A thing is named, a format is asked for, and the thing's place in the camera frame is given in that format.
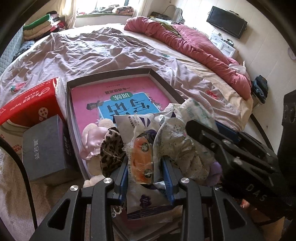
red tissue box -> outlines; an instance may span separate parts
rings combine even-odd
[[[20,153],[22,134],[55,115],[66,123],[65,89],[59,77],[27,90],[3,106],[0,135]]]

window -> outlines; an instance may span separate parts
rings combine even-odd
[[[78,0],[77,13],[88,14],[98,12],[102,8],[107,8],[111,5],[118,4],[119,6],[135,7],[139,0]]]

white drawer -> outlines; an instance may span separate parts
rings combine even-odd
[[[222,42],[219,39],[217,39],[215,37],[211,37],[210,40],[218,49],[220,49]]]
[[[231,48],[230,46],[228,46],[226,44],[222,44],[220,50],[227,57],[232,57],[235,52],[235,49]]]

open box lid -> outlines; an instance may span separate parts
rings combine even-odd
[[[75,80],[67,82],[66,111],[67,111],[67,121],[69,126],[70,138],[73,144],[73,148],[79,164],[79,168],[85,180],[90,179],[92,175],[88,172],[86,162],[79,155],[79,150],[82,144],[81,142],[82,128],[81,126],[79,128],[77,117],[75,115],[75,108],[73,105],[73,98],[72,98],[73,89],[75,87],[86,87],[86,86],[91,86],[92,89],[94,89],[94,85],[96,84],[119,83],[120,81],[124,81],[124,80],[130,81],[131,79],[134,79],[134,78],[139,78],[139,81],[140,81],[141,80],[140,78],[142,77],[149,77],[149,79],[155,84],[157,91],[158,92],[161,91],[161,93],[166,96],[166,98],[168,99],[168,103],[182,104],[184,102],[184,99],[176,92],[176,90],[173,87],[171,87],[159,74],[157,74],[153,69],[150,69],[150,68],[114,70],[114,71],[84,76],[84,77],[77,78]],[[87,119],[87,117],[85,116],[80,116],[80,119],[81,118]]]

television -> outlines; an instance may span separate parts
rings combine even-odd
[[[215,6],[212,7],[207,22],[238,39],[247,29],[247,22],[243,18],[234,12],[225,11]]]

